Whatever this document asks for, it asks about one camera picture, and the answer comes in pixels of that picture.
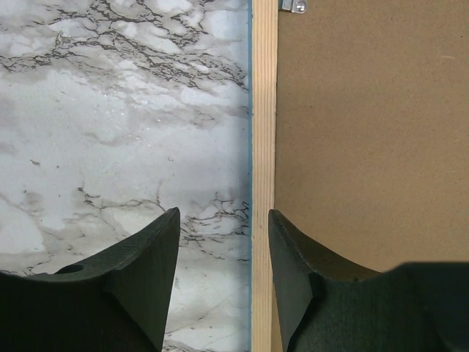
brown cardboard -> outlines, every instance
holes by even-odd
[[[276,208],[375,270],[469,260],[468,19],[466,0],[281,13]]]

metal bracket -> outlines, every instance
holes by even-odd
[[[290,11],[293,13],[305,13],[308,9],[308,2],[306,0],[280,0],[281,10]]]

marble pattern surface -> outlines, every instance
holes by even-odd
[[[0,0],[1,270],[177,206],[164,350],[248,350],[247,22],[247,0]]]

wooden strip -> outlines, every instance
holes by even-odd
[[[271,352],[272,268],[268,212],[276,152],[278,0],[252,0],[252,352]]]

screw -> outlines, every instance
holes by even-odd
[[[295,6],[296,6],[296,12],[297,13],[305,13],[306,9],[308,8],[308,5],[307,5],[306,1],[304,1],[304,0],[297,1]]]

